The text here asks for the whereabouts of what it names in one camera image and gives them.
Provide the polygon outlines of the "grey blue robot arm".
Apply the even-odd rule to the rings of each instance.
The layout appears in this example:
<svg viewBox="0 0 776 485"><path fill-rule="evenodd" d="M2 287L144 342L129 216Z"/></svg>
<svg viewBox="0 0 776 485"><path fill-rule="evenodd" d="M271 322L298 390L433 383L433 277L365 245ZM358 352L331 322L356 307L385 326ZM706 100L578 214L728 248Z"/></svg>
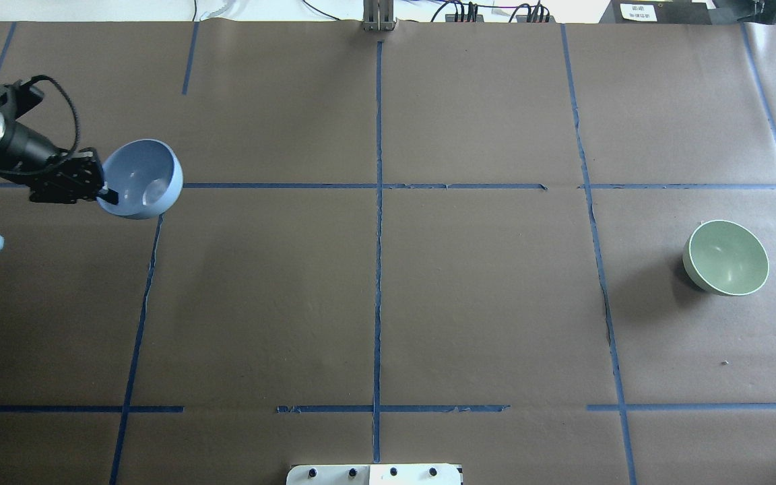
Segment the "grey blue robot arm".
<svg viewBox="0 0 776 485"><path fill-rule="evenodd" d="M80 200L119 203L98 152L55 146L18 121L44 99L36 87L0 85L0 178L30 190L33 203L74 205Z"/></svg>

